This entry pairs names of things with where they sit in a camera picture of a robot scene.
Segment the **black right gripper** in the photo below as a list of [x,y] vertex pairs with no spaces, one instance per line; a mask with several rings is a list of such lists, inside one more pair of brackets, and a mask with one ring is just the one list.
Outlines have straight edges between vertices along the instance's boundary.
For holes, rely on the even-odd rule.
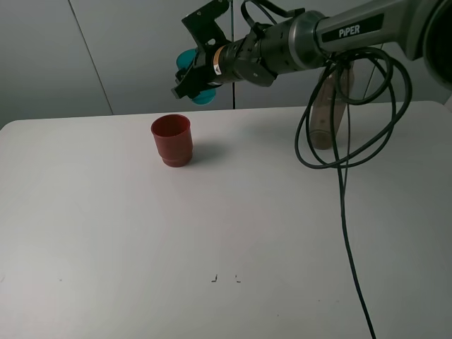
[[177,99],[194,99],[201,92],[233,82],[233,44],[197,46],[197,55],[189,69],[176,72],[177,85],[172,94]]

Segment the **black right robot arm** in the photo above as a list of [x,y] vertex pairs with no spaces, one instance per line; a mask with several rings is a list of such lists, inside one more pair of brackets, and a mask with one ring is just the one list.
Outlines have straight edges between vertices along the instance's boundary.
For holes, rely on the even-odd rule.
[[236,81],[261,87],[281,74],[344,65],[371,46],[394,42],[410,60],[424,59],[430,74],[451,86],[451,2],[370,1],[336,16],[303,8],[286,11],[269,1],[256,5],[282,22],[260,24],[242,11],[250,32],[229,41],[216,20],[228,1],[211,1],[183,19],[197,48],[180,66],[173,94],[195,98]]

